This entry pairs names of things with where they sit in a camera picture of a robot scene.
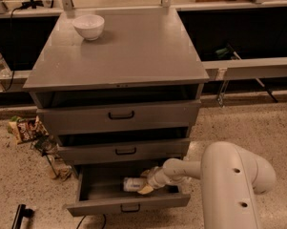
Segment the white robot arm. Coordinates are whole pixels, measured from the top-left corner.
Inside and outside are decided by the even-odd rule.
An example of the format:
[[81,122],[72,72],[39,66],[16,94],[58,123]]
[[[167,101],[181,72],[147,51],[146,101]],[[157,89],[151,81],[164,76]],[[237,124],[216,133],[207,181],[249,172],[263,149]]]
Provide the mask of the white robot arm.
[[218,141],[205,149],[199,161],[170,158],[152,168],[139,192],[176,185],[185,177],[201,182],[204,229],[262,229],[256,196],[276,183],[276,172],[265,158]]

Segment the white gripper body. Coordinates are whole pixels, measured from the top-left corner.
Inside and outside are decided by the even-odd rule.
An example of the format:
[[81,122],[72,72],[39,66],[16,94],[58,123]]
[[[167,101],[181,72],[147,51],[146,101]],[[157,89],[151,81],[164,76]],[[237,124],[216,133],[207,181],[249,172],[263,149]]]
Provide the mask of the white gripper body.
[[168,177],[162,167],[153,167],[147,175],[147,183],[154,189],[159,189],[167,184]]

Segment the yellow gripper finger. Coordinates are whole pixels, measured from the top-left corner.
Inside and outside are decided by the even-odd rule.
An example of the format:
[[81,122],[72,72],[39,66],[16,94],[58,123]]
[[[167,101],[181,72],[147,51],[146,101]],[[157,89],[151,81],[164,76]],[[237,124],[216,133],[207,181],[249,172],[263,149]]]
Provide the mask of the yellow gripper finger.
[[147,195],[147,194],[151,193],[153,190],[154,190],[154,188],[153,188],[151,185],[146,184],[143,188],[141,188],[141,189],[138,191],[138,193],[139,193],[140,195]]
[[140,176],[143,177],[143,178],[147,178],[147,177],[153,176],[157,169],[158,169],[158,167],[153,167],[151,169],[145,170],[144,172],[141,173]]

